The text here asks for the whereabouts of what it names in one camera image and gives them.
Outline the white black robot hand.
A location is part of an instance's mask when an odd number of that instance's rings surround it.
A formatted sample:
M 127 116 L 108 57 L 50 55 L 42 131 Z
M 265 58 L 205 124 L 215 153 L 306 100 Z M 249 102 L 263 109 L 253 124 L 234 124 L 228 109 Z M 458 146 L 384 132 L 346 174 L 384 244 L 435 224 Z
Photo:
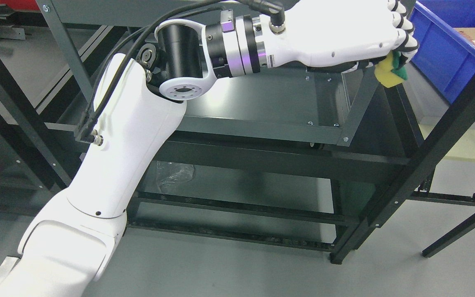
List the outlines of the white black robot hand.
M 399 0 L 300 0 L 285 11 L 280 34 L 271 31 L 269 16 L 259 16 L 266 52 L 260 61 L 269 68 L 297 61 L 347 71 L 393 51 L 403 66 L 419 48 L 406 13 Z

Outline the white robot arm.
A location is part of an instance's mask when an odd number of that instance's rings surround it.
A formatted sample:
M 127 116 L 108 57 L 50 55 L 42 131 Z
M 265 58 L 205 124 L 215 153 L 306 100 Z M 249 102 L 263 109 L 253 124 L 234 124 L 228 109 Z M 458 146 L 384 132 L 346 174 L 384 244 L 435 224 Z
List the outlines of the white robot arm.
M 186 112 L 221 77 L 258 73 L 266 66 L 261 30 L 284 28 L 282 5 L 243 4 L 267 15 L 266 24 L 224 11 L 203 25 L 178 19 L 206 0 L 166 13 L 113 49 L 100 72 L 75 139 L 89 143 L 71 184 L 36 215 L 18 245 L 21 258 L 0 266 L 0 297 L 80 297 L 101 278 L 122 239 L 128 204 L 153 157 Z

